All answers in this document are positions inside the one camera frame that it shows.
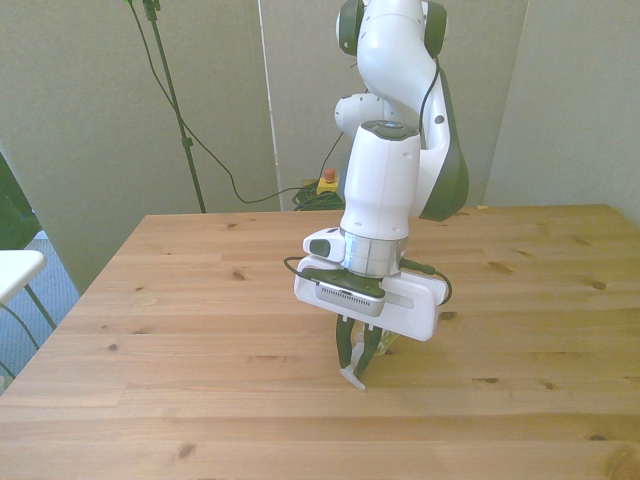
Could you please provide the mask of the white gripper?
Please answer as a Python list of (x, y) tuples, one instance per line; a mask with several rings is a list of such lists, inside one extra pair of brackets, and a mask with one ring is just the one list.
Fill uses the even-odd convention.
[(351, 363), (353, 319), (375, 326), (364, 328), (363, 351), (355, 368), (358, 380), (377, 350), (378, 327), (428, 340), (435, 332), (438, 305), (447, 293), (442, 280), (403, 270), (383, 278), (362, 277), (313, 255), (299, 262), (297, 272), (296, 297), (339, 314), (336, 346), (341, 369)]

